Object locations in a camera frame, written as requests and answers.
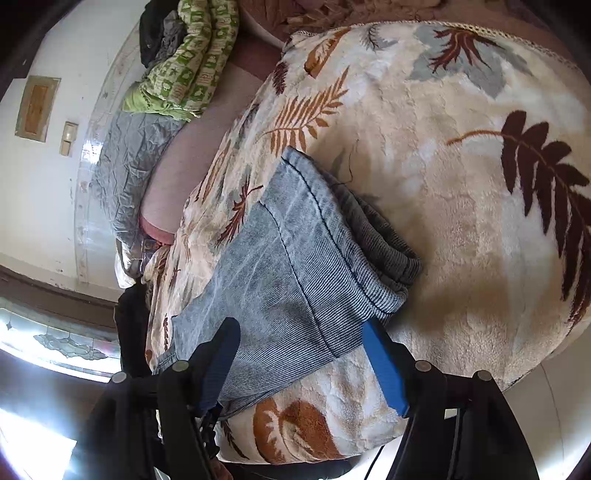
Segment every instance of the cable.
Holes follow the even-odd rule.
[[[376,453],[376,455],[375,455],[375,457],[374,457],[373,461],[371,462],[371,465],[370,465],[370,466],[369,466],[369,468],[368,468],[368,471],[367,471],[367,473],[365,474],[365,478],[364,478],[363,480],[368,480],[368,478],[369,478],[369,474],[371,473],[371,469],[374,467],[374,465],[375,465],[375,461],[378,459],[378,457],[379,457],[379,454],[380,454],[380,453],[382,453],[382,450],[384,449],[384,447],[385,447],[385,445],[382,445],[382,446],[379,448],[379,450],[378,450],[378,453]]]

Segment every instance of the denim jeans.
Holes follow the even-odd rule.
[[[203,293],[171,322],[157,371],[234,317],[241,344],[219,399],[230,417],[358,347],[362,323],[385,323],[420,269],[384,218],[288,147]]]

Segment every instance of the gray leaf print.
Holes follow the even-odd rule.
[[[374,23],[370,25],[366,30],[365,34],[361,38],[361,43],[365,48],[368,50],[379,51],[384,50],[385,48],[391,47],[392,45],[396,45],[398,40],[393,38],[392,40],[386,40],[379,35],[379,23]]]
[[[496,98],[506,85],[501,60],[532,75],[526,61],[509,47],[458,27],[421,25],[415,37],[430,48],[414,62],[409,80],[443,79],[465,74],[478,88]]]

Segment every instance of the leaf-patterned blanket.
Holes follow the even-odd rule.
[[[392,338],[507,388],[587,324],[590,106],[573,65],[500,32],[384,23],[295,35],[147,270],[148,359],[292,145],[423,259]],[[358,348],[230,418],[217,440],[227,460],[284,463],[355,455],[403,429]]]

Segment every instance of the white wall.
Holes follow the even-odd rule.
[[[88,286],[77,281],[74,196],[90,114],[146,3],[83,0],[46,35],[30,71],[61,78],[45,143],[14,135],[26,80],[13,80],[0,102],[0,264],[62,288],[117,297],[114,247],[96,261],[102,268],[89,269]],[[71,157],[59,154],[66,121],[79,124]]]

